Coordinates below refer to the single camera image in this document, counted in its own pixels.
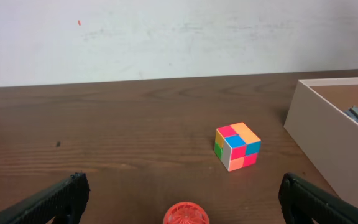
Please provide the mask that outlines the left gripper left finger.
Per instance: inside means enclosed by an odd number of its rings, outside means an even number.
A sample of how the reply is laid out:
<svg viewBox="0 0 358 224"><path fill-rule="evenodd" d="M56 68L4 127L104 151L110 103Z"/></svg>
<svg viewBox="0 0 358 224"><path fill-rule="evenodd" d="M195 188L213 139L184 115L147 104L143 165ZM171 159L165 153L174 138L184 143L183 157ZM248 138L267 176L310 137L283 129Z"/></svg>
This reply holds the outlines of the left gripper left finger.
<svg viewBox="0 0 358 224"><path fill-rule="evenodd" d="M79 223L89 200L90 186L84 173L69 178L0 211L0 224Z"/></svg>

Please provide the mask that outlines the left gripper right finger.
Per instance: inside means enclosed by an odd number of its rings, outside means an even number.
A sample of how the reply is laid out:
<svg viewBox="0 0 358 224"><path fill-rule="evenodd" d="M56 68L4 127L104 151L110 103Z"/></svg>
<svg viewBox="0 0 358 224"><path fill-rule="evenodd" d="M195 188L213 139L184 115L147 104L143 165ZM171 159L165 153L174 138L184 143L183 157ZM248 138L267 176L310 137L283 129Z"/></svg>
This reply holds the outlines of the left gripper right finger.
<svg viewBox="0 0 358 224"><path fill-rule="evenodd" d="M358 224L358 208L292 173L284 174L278 199L287 224Z"/></svg>

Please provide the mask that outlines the multicoloured puzzle cube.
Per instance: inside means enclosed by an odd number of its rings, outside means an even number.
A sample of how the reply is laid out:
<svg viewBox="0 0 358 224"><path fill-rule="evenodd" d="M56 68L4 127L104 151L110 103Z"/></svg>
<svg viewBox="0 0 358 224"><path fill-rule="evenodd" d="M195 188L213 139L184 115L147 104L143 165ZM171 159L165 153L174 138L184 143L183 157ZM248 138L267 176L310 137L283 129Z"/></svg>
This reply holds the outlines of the multicoloured puzzle cube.
<svg viewBox="0 0 358 224"><path fill-rule="evenodd" d="M214 153L227 171L257 162L261 139L243 122L216 129Z"/></svg>

